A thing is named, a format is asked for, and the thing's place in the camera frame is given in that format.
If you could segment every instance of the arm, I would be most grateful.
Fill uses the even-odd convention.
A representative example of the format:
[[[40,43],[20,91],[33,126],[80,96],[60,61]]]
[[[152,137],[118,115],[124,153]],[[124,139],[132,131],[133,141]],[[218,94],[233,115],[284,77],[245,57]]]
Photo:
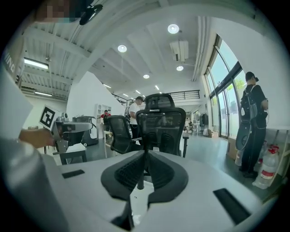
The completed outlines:
[[[46,128],[38,130],[22,129],[19,139],[23,142],[30,143],[35,148],[54,146],[54,139],[50,131]]]

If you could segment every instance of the sleeve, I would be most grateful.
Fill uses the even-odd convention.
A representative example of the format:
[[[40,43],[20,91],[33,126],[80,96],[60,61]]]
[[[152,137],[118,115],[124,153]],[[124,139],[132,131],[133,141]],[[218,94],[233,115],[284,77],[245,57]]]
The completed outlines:
[[[259,85],[257,85],[254,89],[254,98],[255,98],[255,101],[258,103],[258,104],[261,104],[262,101],[266,100],[266,97],[261,89],[261,87]]]

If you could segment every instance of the air conditioner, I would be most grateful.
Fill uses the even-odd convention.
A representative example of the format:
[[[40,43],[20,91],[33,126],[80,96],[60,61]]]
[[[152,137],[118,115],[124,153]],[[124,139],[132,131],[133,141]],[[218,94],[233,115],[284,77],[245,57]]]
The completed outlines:
[[[171,51],[173,52],[173,60],[176,62],[184,62],[189,58],[189,43],[188,41],[176,41],[170,43]]]

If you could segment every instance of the chair headrest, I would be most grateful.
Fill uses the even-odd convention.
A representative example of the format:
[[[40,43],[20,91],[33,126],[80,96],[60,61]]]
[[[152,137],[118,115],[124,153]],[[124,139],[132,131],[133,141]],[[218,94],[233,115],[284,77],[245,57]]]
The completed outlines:
[[[145,109],[160,109],[175,107],[172,97],[168,93],[156,93],[146,97]]]

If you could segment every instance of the chair backrest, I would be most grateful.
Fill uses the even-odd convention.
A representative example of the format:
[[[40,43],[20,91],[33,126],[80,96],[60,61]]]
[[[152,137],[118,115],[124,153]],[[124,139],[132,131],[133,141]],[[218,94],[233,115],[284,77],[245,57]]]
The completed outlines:
[[[113,133],[111,149],[120,154],[127,153],[131,148],[132,138],[125,117],[112,115],[108,117],[108,122]]]
[[[181,108],[141,110],[136,113],[144,150],[179,154],[186,113]]]

